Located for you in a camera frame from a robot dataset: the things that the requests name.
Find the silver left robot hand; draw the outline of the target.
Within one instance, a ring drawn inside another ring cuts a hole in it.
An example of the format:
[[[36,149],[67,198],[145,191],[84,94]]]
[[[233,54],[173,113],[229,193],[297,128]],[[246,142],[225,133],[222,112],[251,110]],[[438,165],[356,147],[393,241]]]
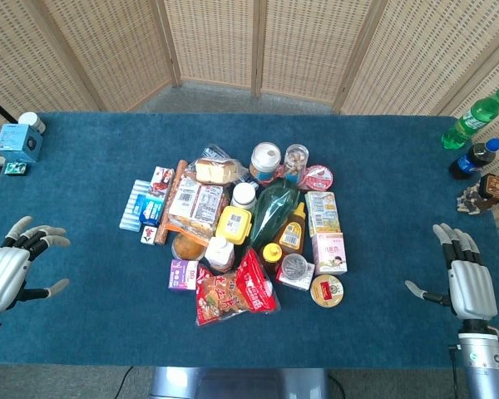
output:
[[[39,225],[31,228],[31,216],[20,218],[7,232],[0,245],[0,313],[18,302],[53,297],[64,290],[69,280],[64,278],[49,288],[27,288],[26,278],[33,261],[51,247],[71,244],[64,228]]]

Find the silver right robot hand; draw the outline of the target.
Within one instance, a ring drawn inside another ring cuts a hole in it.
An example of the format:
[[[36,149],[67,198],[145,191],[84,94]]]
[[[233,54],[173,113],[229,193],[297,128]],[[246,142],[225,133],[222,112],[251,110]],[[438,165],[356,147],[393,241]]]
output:
[[[492,276],[471,235],[448,224],[435,224],[446,262],[448,293],[428,292],[410,280],[407,289],[423,301],[450,308],[458,319],[489,321],[498,314]]]

